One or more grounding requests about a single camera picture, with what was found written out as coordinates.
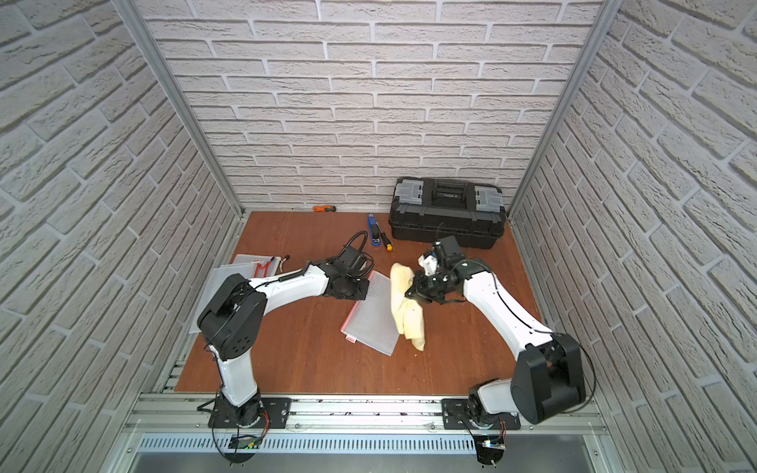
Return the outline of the yellow cleaning cloth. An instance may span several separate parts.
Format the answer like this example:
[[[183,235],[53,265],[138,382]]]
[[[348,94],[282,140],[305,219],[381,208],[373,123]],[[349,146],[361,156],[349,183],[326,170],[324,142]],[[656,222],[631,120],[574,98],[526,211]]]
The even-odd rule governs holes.
[[[409,299],[405,293],[411,288],[413,270],[399,263],[390,269],[390,310],[400,335],[411,342],[413,347],[423,352],[426,345],[423,307],[418,301]]]

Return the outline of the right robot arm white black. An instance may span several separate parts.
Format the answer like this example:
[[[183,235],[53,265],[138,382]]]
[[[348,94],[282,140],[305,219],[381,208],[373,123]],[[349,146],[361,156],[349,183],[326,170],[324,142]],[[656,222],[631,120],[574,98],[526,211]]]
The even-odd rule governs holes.
[[[539,424],[587,405],[583,350],[573,336],[555,332],[534,318],[480,260],[443,263],[435,256],[422,256],[419,265],[406,291],[408,298],[442,304],[446,295],[460,293],[489,320],[516,361],[510,378],[471,388],[472,422],[491,424],[497,415],[517,413],[528,423]]]

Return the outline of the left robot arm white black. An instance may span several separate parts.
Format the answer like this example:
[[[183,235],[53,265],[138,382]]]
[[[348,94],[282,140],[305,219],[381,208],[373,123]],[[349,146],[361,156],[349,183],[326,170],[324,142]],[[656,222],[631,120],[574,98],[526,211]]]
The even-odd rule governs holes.
[[[370,265],[350,269],[329,260],[269,278],[227,277],[197,321],[222,382],[208,426],[249,428],[262,417],[250,351],[268,313],[311,297],[363,301],[372,270]]]

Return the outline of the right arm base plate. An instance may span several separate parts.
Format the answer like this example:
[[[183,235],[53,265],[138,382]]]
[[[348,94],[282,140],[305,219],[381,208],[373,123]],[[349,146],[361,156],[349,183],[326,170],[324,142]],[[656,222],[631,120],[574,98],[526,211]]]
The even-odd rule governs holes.
[[[518,431],[522,427],[518,413],[489,414],[471,399],[443,398],[441,400],[444,429],[448,431]]]

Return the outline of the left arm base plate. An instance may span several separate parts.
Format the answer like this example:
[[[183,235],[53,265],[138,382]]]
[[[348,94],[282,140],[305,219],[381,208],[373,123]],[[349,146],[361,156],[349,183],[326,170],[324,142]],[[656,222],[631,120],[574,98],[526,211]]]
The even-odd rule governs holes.
[[[223,394],[213,401],[208,427],[211,429],[284,429],[292,405],[289,397],[252,398],[241,407]]]

